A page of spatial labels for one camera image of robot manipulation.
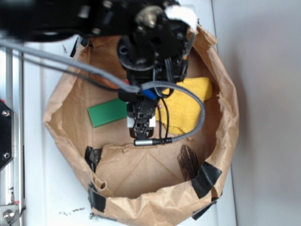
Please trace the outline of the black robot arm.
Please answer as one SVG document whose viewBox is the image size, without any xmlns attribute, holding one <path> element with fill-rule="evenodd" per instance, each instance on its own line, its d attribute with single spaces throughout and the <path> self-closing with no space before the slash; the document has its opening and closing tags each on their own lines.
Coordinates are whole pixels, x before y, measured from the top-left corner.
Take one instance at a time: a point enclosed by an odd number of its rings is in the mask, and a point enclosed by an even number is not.
<svg viewBox="0 0 301 226">
<path fill-rule="evenodd" d="M 198 27 L 196 14 L 175 0 L 3 0 L 0 3 L 0 44 L 24 53 L 71 65 L 71 60 L 23 47 L 22 42 L 54 42 L 75 34 L 84 39 L 120 36 L 119 61 L 129 84 L 92 66 L 77 68 L 95 73 L 119 86 L 133 125 L 130 136 L 153 135 L 151 118 L 163 98 L 159 86 L 147 82 L 184 80 L 187 56 Z"/>
</svg>

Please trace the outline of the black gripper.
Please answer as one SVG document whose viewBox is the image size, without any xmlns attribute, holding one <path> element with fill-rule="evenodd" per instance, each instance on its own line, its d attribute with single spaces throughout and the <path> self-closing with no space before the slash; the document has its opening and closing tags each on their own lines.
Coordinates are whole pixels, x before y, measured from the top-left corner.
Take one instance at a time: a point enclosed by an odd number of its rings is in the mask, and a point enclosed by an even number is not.
<svg viewBox="0 0 301 226">
<path fill-rule="evenodd" d="M 187 41 L 167 37 L 122 37 L 117 54 L 131 85 L 150 81 L 177 83 L 187 75 L 188 60 L 185 58 Z M 162 88 L 151 88 L 138 94 L 119 94 L 127 102 L 127 115 L 134 121 L 130 136 L 148 139 L 154 129 L 150 120 L 163 94 Z"/>
</svg>

